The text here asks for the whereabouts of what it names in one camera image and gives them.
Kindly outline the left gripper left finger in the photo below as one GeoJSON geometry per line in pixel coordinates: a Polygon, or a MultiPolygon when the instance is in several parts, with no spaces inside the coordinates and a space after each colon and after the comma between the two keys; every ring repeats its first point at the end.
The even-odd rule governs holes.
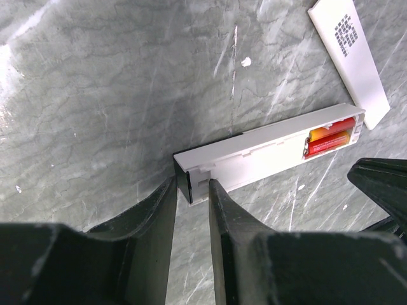
{"type": "Polygon", "coordinates": [[[1,224],[1,303],[164,304],[176,206],[169,178],[85,233],[57,223],[1,224]]]}

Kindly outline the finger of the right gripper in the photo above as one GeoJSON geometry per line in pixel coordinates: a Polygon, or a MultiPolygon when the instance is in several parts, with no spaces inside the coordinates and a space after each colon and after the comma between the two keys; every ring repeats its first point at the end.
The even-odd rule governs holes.
{"type": "Polygon", "coordinates": [[[349,170],[347,178],[389,215],[366,231],[406,234],[405,159],[361,158],[349,170]]]}

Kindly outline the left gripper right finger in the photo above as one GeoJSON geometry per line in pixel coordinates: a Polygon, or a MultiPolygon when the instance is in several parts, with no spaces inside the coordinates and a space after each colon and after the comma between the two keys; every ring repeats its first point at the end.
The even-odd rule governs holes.
{"type": "Polygon", "coordinates": [[[389,233],[278,232],[209,182],[217,304],[405,304],[406,245],[389,233]]]}

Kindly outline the red orange battery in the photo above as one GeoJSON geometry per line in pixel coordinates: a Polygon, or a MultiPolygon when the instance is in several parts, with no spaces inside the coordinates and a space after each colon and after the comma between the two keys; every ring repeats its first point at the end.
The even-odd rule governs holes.
{"type": "Polygon", "coordinates": [[[353,128],[354,125],[355,119],[347,118],[342,121],[337,121],[335,123],[329,124],[327,126],[316,128],[310,131],[308,141],[315,142],[316,140],[322,139],[324,137],[353,128]]]}
{"type": "Polygon", "coordinates": [[[319,140],[307,144],[304,157],[310,157],[315,154],[324,152],[326,150],[348,144],[349,140],[350,135],[346,131],[321,138],[319,140]]]}

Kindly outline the white remote control body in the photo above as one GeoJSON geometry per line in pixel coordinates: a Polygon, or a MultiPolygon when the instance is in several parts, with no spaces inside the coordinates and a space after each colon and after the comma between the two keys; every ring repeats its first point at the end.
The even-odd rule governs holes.
{"type": "Polygon", "coordinates": [[[173,155],[177,186],[195,205],[209,197],[209,181],[216,179],[226,191],[283,172],[307,161],[351,146],[359,139],[365,111],[338,104],[272,123],[228,139],[177,152],[173,155]],[[311,130],[354,118],[348,144],[304,157],[311,130]]]}

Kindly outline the white remote battery cover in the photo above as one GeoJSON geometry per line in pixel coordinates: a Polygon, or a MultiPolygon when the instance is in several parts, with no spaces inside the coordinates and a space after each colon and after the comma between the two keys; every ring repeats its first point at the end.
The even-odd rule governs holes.
{"type": "Polygon", "coordinates": [[[382,82],[353,1],[319,0],[308,10],[354,104],[373,130],[390,111],[382,82]]]}

